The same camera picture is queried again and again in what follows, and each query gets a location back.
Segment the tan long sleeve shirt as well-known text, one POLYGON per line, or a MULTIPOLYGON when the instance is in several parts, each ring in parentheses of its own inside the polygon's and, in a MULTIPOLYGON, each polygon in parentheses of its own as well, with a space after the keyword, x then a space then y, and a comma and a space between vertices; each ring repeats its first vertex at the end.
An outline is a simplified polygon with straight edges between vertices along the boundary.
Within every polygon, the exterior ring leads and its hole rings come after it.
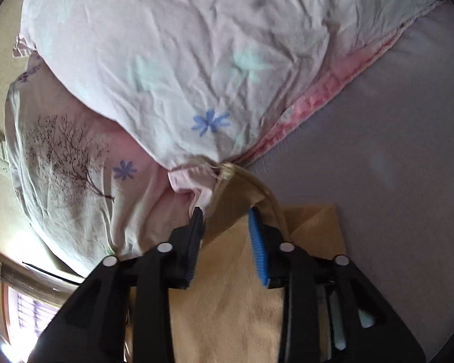
POLYGON ((142 249, 186 224, 195 206, 206 209, 206 232, 189 289, 172 290, 174 357, 178 362, 274 362, 283 310, 280 289, 257 278, 248 235, 248 210, 308 253, 345 253, 340 222, 328 204, 282 207, 268 187, 237 165, 201 165, 168 172, 147 164, 128 191, 143 219, 142 249))

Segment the pink floral pillow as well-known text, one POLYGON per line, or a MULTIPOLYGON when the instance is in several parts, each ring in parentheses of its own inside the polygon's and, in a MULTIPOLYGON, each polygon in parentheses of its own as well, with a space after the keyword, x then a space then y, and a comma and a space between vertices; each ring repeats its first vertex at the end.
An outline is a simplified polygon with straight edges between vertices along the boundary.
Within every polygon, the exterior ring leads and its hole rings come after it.
POLYGON ((14 49, 160 165, 257 158, 443 0, 23 0, 14 49))

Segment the pink tree print pillow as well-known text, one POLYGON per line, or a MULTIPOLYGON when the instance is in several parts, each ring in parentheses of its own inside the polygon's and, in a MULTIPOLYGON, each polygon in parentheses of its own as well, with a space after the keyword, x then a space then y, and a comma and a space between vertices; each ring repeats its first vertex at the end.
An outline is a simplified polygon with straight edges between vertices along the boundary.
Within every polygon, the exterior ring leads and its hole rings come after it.
POLYGON ((208 165, 167 171, 121 126, 87 108, 33 53, 5 101, 16 196, 46 246, 88 275, 108 255, 131 259, 206 209, 208 165))

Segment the window with balcony view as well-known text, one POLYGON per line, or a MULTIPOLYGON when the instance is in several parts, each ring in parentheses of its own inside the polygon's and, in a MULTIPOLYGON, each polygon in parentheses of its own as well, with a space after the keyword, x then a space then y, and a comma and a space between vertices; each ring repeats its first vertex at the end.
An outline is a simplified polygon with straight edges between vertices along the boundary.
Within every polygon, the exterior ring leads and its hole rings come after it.
POLYGON ((43 331, 83 278, 0 255, 0 321, 10 353, 26 362, 43 331))

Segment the lavender bed sheet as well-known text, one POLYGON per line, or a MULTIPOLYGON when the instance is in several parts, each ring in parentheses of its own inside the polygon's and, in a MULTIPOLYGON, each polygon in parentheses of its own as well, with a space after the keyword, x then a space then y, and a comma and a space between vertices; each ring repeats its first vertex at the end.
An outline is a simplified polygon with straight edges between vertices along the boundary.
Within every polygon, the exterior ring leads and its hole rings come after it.
POLYGON ((348 254, 433 357, 454 333, 454 6, 250 170, 286 206, 333 203, 348 254))

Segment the white wall socket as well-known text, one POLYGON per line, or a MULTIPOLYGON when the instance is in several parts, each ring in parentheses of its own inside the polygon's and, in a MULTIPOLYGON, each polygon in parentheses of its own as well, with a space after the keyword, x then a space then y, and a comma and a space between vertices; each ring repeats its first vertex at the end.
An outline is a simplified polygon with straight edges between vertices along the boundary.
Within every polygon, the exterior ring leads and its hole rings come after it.
POLYGON ((7 154, 7 146, 5 135, 0 131, 0 173, 7 178, 10 178, 9 158, 7 154))

